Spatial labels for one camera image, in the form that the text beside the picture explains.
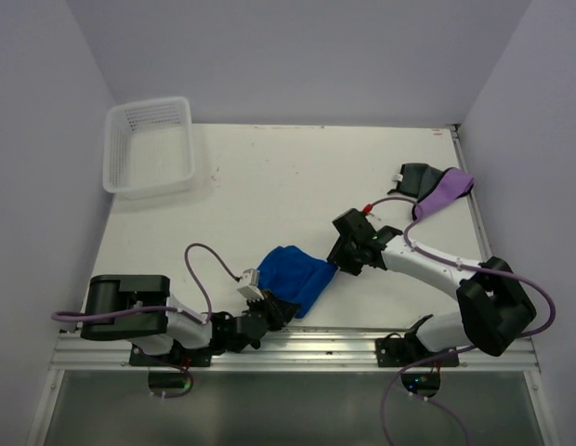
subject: tabletop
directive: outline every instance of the tabletop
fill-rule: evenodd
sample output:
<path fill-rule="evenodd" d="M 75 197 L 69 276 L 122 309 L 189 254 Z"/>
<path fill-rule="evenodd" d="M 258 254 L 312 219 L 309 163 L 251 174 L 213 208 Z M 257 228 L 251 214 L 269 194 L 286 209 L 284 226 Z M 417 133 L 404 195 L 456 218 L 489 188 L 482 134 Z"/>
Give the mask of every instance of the tabletop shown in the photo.
<path fill-rule="evenodd" d="M 325 258 L 337 239 L 332 220 L 385 197 L 402 164 L 459 167 L 446 129 L 194 125 L 194 133 L 197 175 L 191 189 L 115 199 L 93 275 L 163 274 L 175 297 L 196 311 L 204 311 L 205 303 L 183 261 L 189 243 L 212 246 L 235 274 L 256 268 L 279 245 Z M 411 221 L 407 203 L 383 203 L 373 213 L 396 228 Z M 480 258 L 466 198 L 418 225 L 412 236 Z M 209 253 L 191 250 L 190 260 L 214 311 L 238 315 L 246 309 L 236 282 Z M 358 277 L 338 272 L 309 314 L 291 326 L 405 328 L 456 306 L 414 278 L 366 268 Z"/>

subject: blue cloth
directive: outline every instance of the blue cloth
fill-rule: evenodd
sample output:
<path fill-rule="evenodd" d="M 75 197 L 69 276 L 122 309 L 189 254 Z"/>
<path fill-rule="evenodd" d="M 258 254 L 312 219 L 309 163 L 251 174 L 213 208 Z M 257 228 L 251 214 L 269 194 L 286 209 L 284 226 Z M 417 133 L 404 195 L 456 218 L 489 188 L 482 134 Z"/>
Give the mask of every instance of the blue cloth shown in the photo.
<path fill-rule="evenodd" d="M 304 318 L 337 267 L 313 258 L 296 246 L 278 246 L 259 265 L 259 289 L 270 290 L 286 302 L 300 304 L 297 318 Z"/>

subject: purple cloth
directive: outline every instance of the purple cloth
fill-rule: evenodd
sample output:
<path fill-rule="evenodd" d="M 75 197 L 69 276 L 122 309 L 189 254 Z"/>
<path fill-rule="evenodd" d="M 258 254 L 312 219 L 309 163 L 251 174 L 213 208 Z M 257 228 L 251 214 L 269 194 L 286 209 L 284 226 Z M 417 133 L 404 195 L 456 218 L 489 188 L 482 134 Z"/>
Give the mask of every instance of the purple cloth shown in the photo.
<path fill-rule="evenodd" d="M 433 190 L 418 200 L 412 209 L 412 218 L 414 220 L 426 218 L 436 213 L 459 197 L 467 195 L 472 190 L 472 186 L 474 186 L 474 177 L 456 167 L 447 169 Z M 416 214 L 418 207 L 420 207 L 420 212 Z"/>

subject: wall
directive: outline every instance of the wall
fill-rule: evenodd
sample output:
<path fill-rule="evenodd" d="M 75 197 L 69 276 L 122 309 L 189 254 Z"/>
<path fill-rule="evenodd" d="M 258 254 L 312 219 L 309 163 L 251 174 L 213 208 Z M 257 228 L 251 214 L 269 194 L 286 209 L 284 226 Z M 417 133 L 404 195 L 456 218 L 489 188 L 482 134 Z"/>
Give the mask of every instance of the wall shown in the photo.
<path fill-rule="evenodd" d="M 0 1 L 0 445 L 23 444 L 59 331 L 79 308 L 110 206 L 112 97 L 61 0 Z"/>
<path fill-rule="evenodd" d="M 195 122 L 460 123 L 530 0 L 69 0 L 118 102 Z"/>
<path fill-rule="evenodd" d="M 564 444 L 576 444 L 576 0 L 532 2 L 462 137 L 493 252 L 556 299 L 556 325 L 535 343 Z"/>

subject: laundry basket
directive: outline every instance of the laundry basket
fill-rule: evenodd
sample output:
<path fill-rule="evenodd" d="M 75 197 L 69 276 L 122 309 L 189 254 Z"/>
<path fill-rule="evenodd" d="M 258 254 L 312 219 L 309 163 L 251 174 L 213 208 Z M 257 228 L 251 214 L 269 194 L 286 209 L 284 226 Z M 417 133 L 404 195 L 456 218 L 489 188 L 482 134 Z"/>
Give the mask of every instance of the laundry basket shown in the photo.
<path fill-rule="evenodd" d="M 186 190 L 195 174 L 189 102 L 160 98 L 113 107 L 106 118 L 102 184 L 136 199 Z"/>

